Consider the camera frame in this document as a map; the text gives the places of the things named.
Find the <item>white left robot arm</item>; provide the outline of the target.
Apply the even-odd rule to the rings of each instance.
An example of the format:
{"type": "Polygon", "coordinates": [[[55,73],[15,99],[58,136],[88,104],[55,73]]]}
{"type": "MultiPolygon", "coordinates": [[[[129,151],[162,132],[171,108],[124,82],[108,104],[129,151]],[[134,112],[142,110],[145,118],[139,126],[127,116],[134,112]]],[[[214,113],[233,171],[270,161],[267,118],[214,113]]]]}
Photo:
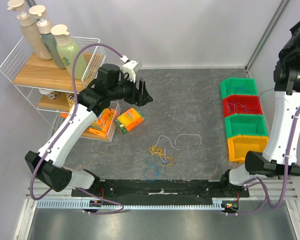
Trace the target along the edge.
{"type": "Polygon", "coordinates": [[[98,69],[96,78],[78,94],[77,106],[71,109],[50,140],[38,151],[29,151],[25,155],[25,161],[36,179],[55,192],[72,187],[82,188],[89,197],[99,193],[96,175],[87,170],[66,169],[64,163],[83,132],[112,101],[124,100],[138,107],[153,101],[145,81],[136,77],[141,67],[140,62],[130,60],[122,67],[105,63],[98,69]]]}

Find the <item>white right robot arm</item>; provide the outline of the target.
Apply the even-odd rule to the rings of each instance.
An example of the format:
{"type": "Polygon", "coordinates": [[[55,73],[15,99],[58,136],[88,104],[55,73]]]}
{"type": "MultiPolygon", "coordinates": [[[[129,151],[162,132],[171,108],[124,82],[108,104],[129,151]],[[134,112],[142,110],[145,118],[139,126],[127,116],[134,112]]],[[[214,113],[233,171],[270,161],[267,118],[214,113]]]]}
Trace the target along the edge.
{"type": "Polygon", "coordinates": [[[249,150],[244,165],[227,170],[219,191],[225,197],[246,190],[252,181],[282,176],[284,195],[288,176],[300,176],[297,146],[300,136],[300,21],[291,29],[291,38],[278,54],[273,72],[275,113],[269,141],[263,152],[249,150]]]}

